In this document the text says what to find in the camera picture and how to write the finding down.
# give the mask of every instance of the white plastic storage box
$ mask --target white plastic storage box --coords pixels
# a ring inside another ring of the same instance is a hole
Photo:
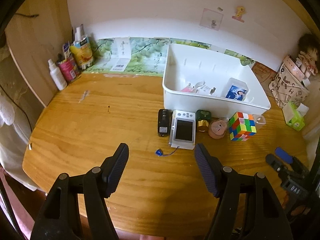
[[[245,82],[248,93],[244,101],[222,95],[229,78]],[[212,96],[181,92],[189,83],[204,81],[216,88]],[[188,45],[170,44],[162,81],[164,108],[195,113],[210,111],[213,117],[231,118],[235,112],[263,114],[271,105],[263,88],[249,66],[238,58]]]

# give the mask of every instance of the white spray bottle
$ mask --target white spray bottle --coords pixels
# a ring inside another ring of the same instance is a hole
[[[57,65],[52,61],[52,59],[48,60],[50,76],[52,77],[54,83],[56,84],[59,90],[63,90],[67,87],[67,82],[64,79],[61,70],[57,67]]]

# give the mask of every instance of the camera screen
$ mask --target camera screen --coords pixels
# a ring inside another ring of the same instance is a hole
[[[177,120],[176,139],[192,141],[193,122]]]

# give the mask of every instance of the doll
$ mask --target doll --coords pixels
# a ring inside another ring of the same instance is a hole
[[[312,34],[304,34],[299,40],[299,56],[296,59],[296,65],[304,73],[305,78],[310,75],[316,75],[318,68],[316,62],[318,61],[319,42]]]

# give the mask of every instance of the round container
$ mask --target round container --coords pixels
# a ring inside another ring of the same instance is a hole
[[[209,125],[208,133],[213,139],[221,139],[228,128],[228,124],[225,118],[212,121]]]
[[[209,122],[207,120],[198,121],[198,131],[206,132],[209,128]]]
[[[67,82],[73,81],[79,75],[79,70],[72,55],[58,62],[58,65]]]

